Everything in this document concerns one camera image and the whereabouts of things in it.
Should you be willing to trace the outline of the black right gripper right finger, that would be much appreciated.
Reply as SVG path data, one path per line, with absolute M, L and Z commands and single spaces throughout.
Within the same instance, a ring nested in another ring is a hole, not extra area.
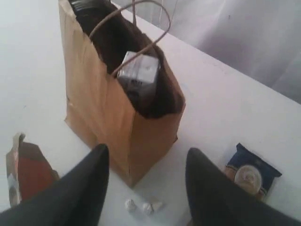
M 195 226 L 299 226 L 238 187 L 197 148 L 186 158 L 185 184 Z

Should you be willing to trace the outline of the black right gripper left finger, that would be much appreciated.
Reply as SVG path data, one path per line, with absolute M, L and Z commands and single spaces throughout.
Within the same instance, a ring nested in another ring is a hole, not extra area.
M 96 226 L 109 182 L 109 149 L 97 145 L 60 180 L 0 215 L 2 226 Z

